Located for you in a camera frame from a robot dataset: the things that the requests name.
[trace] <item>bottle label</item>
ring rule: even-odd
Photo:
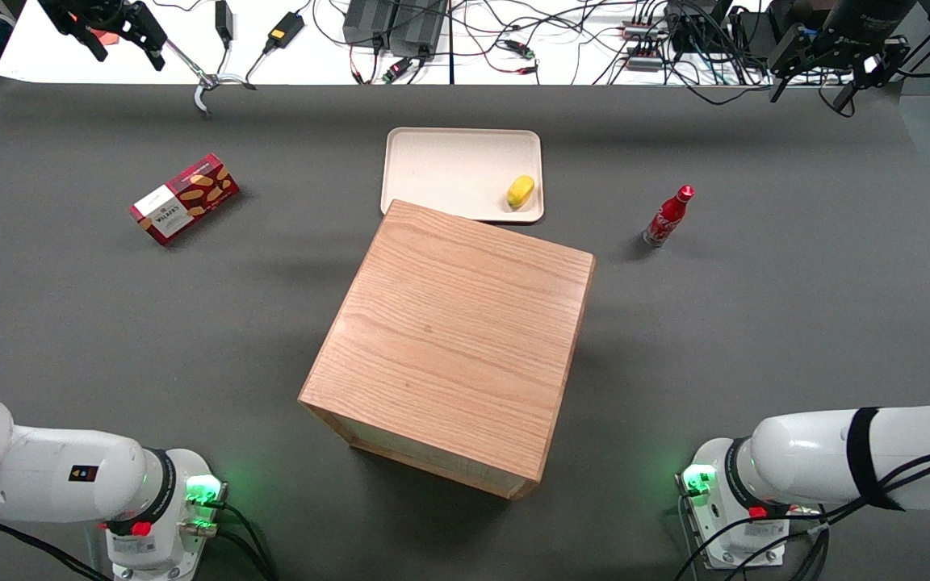
[[[656,217],[652,218],[652,224],[648,225],[648,238],[654,242],[664,242],[669,233],[674,231],[680,221],[667,220],[662,216],[662,212],[656,212]]]

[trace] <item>coca-cola bottle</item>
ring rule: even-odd
[[[642,234],[645,242],[652,246],[662,246],[665,239],[669,237],[669,233],[674,231],[680,220],[684,219],[687,202],[692,198],[694,198],[694,188],[685,185],[680,188],[677,195],[662,203],[662,207],[656,212],[656,217],[652,218],[652,224],[649,224]]]

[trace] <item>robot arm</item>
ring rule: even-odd
[[[852,70],[852,82],[832,103],[845,109],[857,91],[884,86],[909,52],[907,38],[892,36],[915,0],[839,0],[819,30],[793,23],[768,59],[771,102],[787,84],[816,67]]]
[[[188,449],[147,449],[92,430],[15,426],[0,403],[0,520],[99,521],[114,573],[195,576],[225,485]]]
[[[793,413],[762,420],[751,437],[715,438],[678,475],[693,530],[719,537],[709,566],[733,569],[789,533],[780,517],[802,505],[866,500],[876,507],[930,511],[930,474],[886,492],[886,474],[930,455],[930,405]],[[923,464],[907,475],[930,466]],[[744,527],[735,522],[761,519]],[[779,566],[783,545],[752,566]]]
[[[96,60],[107,59],[107,49],[92,32],[104,30],[139,45],[153,69],[163,69],[167,34],[156,21],[153,12],[143,2],[128,4],[127,0],[38,0],[60,34],[70,34],[88,47]]]

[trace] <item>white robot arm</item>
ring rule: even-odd
[[[930,474],[890,491],[879,484],[929,454],[930,405],[793,413],[762,420],[751,437],[706,442],[678,484],[691,529],[704,540],[723,532],[706,547],[707,565],[734,569],[787,536],[789,521],[778,517],[804,512],[800,505],[863,499],[881,508],[930,511]],[[757,520],[728,527],[749,518]],[[783,554],[779,544],[748,565],[779,566]]]
[[[225,486],[188,449],[92,430],[15,426],[0,403],[0,520],[99,521],[114,574],[191,579]]]

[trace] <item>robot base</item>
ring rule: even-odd
[[[152,537],[116,537],[107,532],[107,551],[115,579],[131,581],[189,581],[196,574],[207,538],[184,532],[183,523],[215,522],[217,511],[186,499],[189,477],[210,474],[207,461],[188,449],[169,449],[176,487],[165,512],[153,525]],[[223,499],[222,485],[218,500]]]
[[[748,518],[748,510],[738,503],[724,474],[724,458],[732,442],[731,438],[711,439],[694,453],[691,466],[677,474],[681,494],[690,493],[690,479],[698,481],[701,494],[688,496],[686,505],[688,525],[700,544],[731,522]],[[764,520],[735,526],[708,545],[706,566],[708,569],[735,569],[752,553],[787,533],[789,521],[786,520]],[[754,558],[748,566],[780,566],[784,561],[785,544],[782,543]]]

